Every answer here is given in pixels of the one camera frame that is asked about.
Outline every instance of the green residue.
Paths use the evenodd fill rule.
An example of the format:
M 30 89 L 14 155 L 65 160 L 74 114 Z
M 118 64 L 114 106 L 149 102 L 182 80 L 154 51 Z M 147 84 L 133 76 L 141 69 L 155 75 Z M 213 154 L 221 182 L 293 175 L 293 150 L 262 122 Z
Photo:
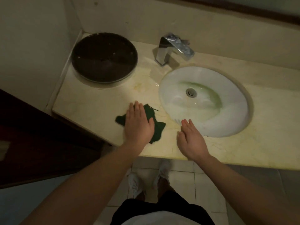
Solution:
M 220 99 L 220 96 L 211 88 L 198 84 L 198 83 L 193 83 L 193 82 L 187 82 L 187 81 L 182 81 L 180 84 L 186 85 L 187 89 L 192 88 L 197 91 L 198 90 L 204 90 L 208 93 L 210 100 L 216 105 L 216 109 L 221 109 L 222 108 L 222 101 Z

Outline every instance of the green cloth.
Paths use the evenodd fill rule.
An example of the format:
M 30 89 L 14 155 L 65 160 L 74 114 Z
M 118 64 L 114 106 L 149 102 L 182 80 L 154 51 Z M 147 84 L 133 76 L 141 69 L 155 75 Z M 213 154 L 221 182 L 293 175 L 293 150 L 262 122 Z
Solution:
M 152 144 L 153 142 L 160 140 L 161 133 L 165 128 L 166 124 L 164 122 L 156 121 L 154 109 L 150 107 L 148 104 L 144 105 L 144 109 L 146 112 L 147 120 L 149 120 L 150 118 L 154 119 L 154 124 L 155 124 L 154 135 L 149 142 L 150 144 Z M 126 114 L 124 114 L 123 116 L 117 116 L 115 119 L 115 121 L 122 126 L 125 125 L 125 120 L 126 120 Z

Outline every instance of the white sneaker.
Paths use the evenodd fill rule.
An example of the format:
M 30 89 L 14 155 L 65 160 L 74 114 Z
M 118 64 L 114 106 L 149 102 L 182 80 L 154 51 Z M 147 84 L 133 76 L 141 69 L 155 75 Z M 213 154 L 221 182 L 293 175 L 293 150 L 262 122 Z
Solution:
M 169 171 L 170 171 L 170 169 L 171 169 L 170 161 L 167 160 L 167 159 L 164 159 L 162 161 L 162 163 L 160 164 L 158 175 L 155 178 L 154 183 L 153 183 L 153 186 L 154 186 L 155 189 L 158 189 L 158 181 L 159 181 L 160 178 L 166 179 L 168 181 L 168 183 L 170 184 L 170 181 L 169 181 Z
M 133 198 L 136 198 L 144 191 L 144 182 L 136 173 L 131 172 L 128 175 L 128 184 L 129 190 L 133 193 Z

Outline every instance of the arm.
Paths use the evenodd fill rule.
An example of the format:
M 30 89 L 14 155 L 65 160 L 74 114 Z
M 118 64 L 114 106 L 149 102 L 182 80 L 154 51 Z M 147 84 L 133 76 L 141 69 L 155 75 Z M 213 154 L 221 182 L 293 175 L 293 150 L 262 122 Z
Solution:
M 191 120 L 182 120 L 177 144 L 183 155 L 201 167 L 246 224 L 299 224 L 298 209 L 211 156 Z
M 21 225 L 93 224 L 154 134 L 142 104 L 126 112 L 125 143 L 55 189 Z

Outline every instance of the forearm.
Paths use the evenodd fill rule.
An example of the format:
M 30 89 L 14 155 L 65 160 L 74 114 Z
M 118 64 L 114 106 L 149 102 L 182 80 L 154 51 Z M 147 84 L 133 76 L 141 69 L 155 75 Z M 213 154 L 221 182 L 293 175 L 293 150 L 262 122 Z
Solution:
M 92 224 L 138 156 L 122 145 L 73 175 L 51 193 L 22 223 Z
M 214 182 L 244 222 L 255 224 L 295 224 L 297 212 L 270 193 L 219 162 L 215 157 L 196 163 Z

